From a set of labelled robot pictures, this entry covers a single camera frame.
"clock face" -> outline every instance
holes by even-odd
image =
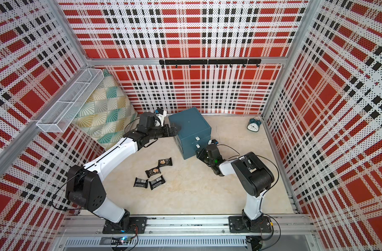
[[[249,124],[247,126],[247,129],[249,129],[250,131],[253,131],[253,132],[258,132],[258,125],[255,123]]]

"metal frame post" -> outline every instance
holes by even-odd
[[[289,196],[291,196],[293,198],[294,205],[297,208],[297,212],[299,212],[301,214],[302,210],[301,210],[300,204],[298,203],[298,199],[297,199],[297,197],[293,191],[292,184],[290,183],[290,180],[289,180],[289,178],[285,172],[285,168],[284,168],[282,159],[280,158],[279,151],[276,148],[276,144],[274,142],[272,134],[269,131],[268,124],[265,120],[262,120],[262,125],[264,126],[265,132],[266,132],[268,140],[269,140],[269,144],[271,145],[272,153],[274,154],[276,164],[277,164],[277,167],[279,169],[280,176],[282,177],[283,184],[286,188],[286,192],[288,193]]]
[[[68,23],[68,20],[65,18],[65,14],[63,10],[60,8],[60,6],[57,3],[57,0],[45,0],[45,2],[50,7],[53,16],[56,18],[58,24],[61,26],[61,28],[64,31],[64,34],[68,38],[68,40],[71,43],[71,46],[73,47],[74,51],[77,53],[78,57],[80,58],[81,62],[84,65],[87,64],[87,57],[85,57],[85,51],[80,44],[79,40],[77,39],[73,29],[71,29],[70,24]]]
[[[272,104],[274,103],[280,88],[283,86],[284,82],[287,80],[287,77],[289,76],[289,73],[293,67],[294,58],[297,56],[299,48],[301,44],[303,43],[303,39],[305,37],[306,31],[308,30],[320,3],[321,3],[320,0],[310,0],[310,2],[308,3],[307,11],[302,18],[299,28],[296,31],[294,41],[292,42],[290,46],[290,49],[287,55],[288,60],[286,64],[284,65],[284,67],[282,68],[281,72],[279,73],[279,76],[277,77],[276,82],[274,84],[273,90],[268,97],[268,101],[265,104],[264,110],[262,111],[262,118],[264,119],[266,118],[270,108],[272,107]]]

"teal drawer box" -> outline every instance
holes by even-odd
[[[181,129],[174,137],[178,149],[184,159],[194,156],[198,147],[206,147],[211,139],[211,127],[197,108],[175,113],[168,116],[170,126],[179,126]]]

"patterned cushion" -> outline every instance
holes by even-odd
[[[130,127],[124,128],[137,117],[127,95],[106,70],[104,79],[79,110],[73,123],[91,136],[104,149],[114,146]]]

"plaid wall panel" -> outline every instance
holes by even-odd
[[[45,3],[0,1],[0,152],[81,67]],[[53,194],[70,166],[102,152],[74,127],[39,133],[0,178],[0,250],[47,250],[66,214]],[[74,206],[63,191],[54,204]]]
[[[308,0],[58,0],[89,58],[284,57]]]
[[[268,123],[328,250],[382,250],[382,0],[323,0]]]
[[[103,148],[78,128],[65,133],[39,133],[0,178],[0,250],[48,250],[67,213],[51,200],[66,182],[68,169],[87,163]],[[65,187],[54,205],[75,208]]]
[[[81,66],[45,3],[0,0],[0,152]]]
[[[281,66],[266,64],[99,66],[107,68],[135,110],[163,107],[177,113],[197,107],[201,113],[260,114]]]

